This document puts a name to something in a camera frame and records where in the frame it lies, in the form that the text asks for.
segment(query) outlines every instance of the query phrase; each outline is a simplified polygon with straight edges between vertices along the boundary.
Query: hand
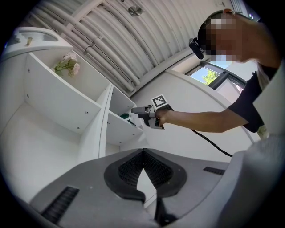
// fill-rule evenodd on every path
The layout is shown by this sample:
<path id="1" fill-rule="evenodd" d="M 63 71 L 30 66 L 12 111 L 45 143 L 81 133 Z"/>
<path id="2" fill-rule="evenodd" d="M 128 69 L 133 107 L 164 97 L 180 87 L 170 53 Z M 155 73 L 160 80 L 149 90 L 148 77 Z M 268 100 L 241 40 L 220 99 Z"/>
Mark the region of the hand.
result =
<path id="1" fill-rule="evenodd" d="M 168 113 L 170 110 L 168 109 L 162 109 L 162 110 L 157 110 L 155 112 L 155 117 L 159 119 L 159 124 L 162 126 L 163 124 L 167 123 L 167 117 Z"/>

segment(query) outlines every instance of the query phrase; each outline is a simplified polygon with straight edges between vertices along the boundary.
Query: man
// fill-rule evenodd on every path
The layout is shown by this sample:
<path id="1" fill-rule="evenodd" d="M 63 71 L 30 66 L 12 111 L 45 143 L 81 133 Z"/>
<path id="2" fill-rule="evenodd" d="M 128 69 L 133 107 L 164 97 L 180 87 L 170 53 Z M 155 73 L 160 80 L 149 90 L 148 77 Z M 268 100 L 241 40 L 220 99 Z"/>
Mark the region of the man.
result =
<path id="1" fill-rule="evenodd" d="M 171 123 L 204 132 L 225 132 L 244 126 L 257 132 L 263 122 L 253 106 L 254 100 L 270 82 L 281 63 L 277 48 L 262 23 L 235 14 L 230 9 L 216 12 L 202 24 L 198 44 L 207 54 L 227 59 L 258 62 L 258 71 L 247 81 L 239 98 L 222 112 L 184 113 L 158 110 L 160 125 Z"/>

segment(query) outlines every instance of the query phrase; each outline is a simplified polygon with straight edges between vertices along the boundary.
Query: tree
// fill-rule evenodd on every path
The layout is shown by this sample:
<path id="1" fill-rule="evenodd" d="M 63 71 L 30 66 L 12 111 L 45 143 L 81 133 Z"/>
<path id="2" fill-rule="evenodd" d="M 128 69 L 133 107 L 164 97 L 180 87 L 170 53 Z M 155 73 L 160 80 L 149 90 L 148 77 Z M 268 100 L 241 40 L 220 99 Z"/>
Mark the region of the tree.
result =
<path id="1" fill-rule="evenodd" d="M 212 70 L 208 70 L 207 71 L 207 75 L 206 76 L 202 76 L 203 78 L 203 83 L 205 85 L 209 85 L 212 81 L 214 81 L 217 77 L 218 77 L 218 73 L 216 73 L 215 71 Z"/>

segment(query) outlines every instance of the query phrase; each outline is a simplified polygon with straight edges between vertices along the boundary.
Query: pink flower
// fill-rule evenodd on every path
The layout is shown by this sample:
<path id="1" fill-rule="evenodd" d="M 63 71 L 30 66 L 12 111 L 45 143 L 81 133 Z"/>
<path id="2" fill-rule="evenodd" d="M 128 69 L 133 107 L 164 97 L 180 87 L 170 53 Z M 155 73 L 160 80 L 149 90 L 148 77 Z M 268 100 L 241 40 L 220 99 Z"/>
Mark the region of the pink flower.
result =
<path id="1" fill-rule="evenodd" d="M 77 60 L 76 59 L 76 54 L 74 52 L 68 52 L 63 58 L 62 58 L 62 61 L 65 61 L 65 60 L 69 60 L 69 59 L 72 59 L 72 60 Z"/>
<path id="2" fill-rule="evenodd" d="M 74 64 L 74 67 L 73 67 L 73 74 L 74 74 L 74 75 L 77 75 L 79 69 L 80 69 L 80 65 L 79 65 L 78 63 L 75 63 L 75 64 Z"/>

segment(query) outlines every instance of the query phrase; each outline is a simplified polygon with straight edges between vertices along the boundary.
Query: ceiling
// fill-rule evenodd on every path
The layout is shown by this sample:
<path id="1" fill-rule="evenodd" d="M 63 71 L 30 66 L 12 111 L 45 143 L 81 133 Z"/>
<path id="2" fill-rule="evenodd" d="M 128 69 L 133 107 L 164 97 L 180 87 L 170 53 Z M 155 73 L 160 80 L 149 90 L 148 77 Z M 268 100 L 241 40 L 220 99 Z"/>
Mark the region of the ceiling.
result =
<path id="1" fill-rule="evenodd" d="M 172 64 L 191 54 L 189 38 L 197 36 L 200 25 L 213 12 L 232 8 L 230 0 L 49 0 L 53 7 L 72 16 L 91 31 L 100 46 L 91 41 L 50 5 L 38 8 L 67 27 L 104 58 L 131 86 L 126 88 L 106 68 L 106 64 L 86 53 L 70 35 L 55 29 L 107 79 L 121 91 L 131 95 Z M 128 8 L 142 9 L 131 16 Z M 35 27 L 51 27 L 45 18 L 32 13 L 27 21 Z"/>

